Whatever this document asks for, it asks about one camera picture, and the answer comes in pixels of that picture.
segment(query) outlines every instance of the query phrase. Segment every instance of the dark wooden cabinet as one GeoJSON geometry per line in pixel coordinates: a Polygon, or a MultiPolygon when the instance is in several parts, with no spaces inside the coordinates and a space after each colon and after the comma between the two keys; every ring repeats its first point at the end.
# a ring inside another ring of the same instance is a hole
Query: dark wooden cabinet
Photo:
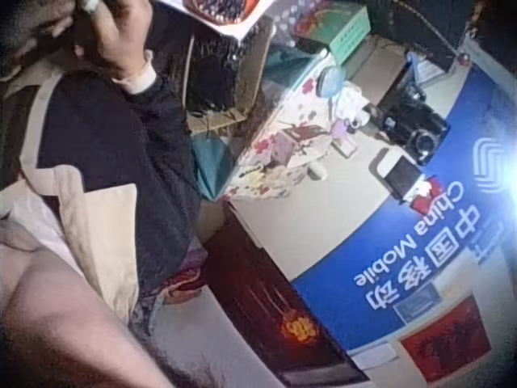
{"type": "Polygon", "coordinates": [[[286,386],[368,380],[237,219],[206,247],[204,274],[210,289],[246,342],[286,386]]]}

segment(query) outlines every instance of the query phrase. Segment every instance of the black camera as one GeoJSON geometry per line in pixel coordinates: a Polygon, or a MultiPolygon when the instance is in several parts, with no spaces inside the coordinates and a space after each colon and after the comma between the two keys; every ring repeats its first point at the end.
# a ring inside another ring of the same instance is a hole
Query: black camera
{"type": "Polygon", "coordinates": [[[400,145],[420,166],[429,163],[451,128],[425,100],[426,94],[411,82],[398,103],[384,114],[381,127],[388,139],[400,145]]]}

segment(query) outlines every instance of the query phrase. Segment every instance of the desk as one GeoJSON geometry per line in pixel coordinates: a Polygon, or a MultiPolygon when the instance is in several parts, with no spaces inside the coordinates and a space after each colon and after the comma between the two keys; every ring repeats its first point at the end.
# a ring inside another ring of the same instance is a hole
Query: desk
{"type": "MultiPolygon", "coordinates": [[[[427,103],[441,116],[451,111],[469,69],[426,89],[427,103]]],[[[237,216],[276,265],[293,280],[328,255],[358,229],[389,197],[368,170],[387,145],[357,133],[357,155],[345,159],[336,151],[322,160],[329,172],[325,181],[305,179],[288,198],[232,201],[237,216]]]]}

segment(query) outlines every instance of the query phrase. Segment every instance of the green box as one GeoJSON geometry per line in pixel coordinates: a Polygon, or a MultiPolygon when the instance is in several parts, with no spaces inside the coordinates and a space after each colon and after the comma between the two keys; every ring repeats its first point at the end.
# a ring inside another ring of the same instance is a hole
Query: green box
{"type": "Polygon", "coordinates": [[[372,29],[366,6],[353,2],[332,2],[309,18],[304,38],[323,43],[341,65],[372,29]]]}

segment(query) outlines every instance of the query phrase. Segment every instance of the red paper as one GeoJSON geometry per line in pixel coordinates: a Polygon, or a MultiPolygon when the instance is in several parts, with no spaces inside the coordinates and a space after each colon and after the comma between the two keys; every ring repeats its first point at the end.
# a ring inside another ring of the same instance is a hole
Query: red paper
{"type": "Polygon", "coordinates": [[[401,343],[427,382],[456,372],[490,350],[474,296],[401,343]]]}

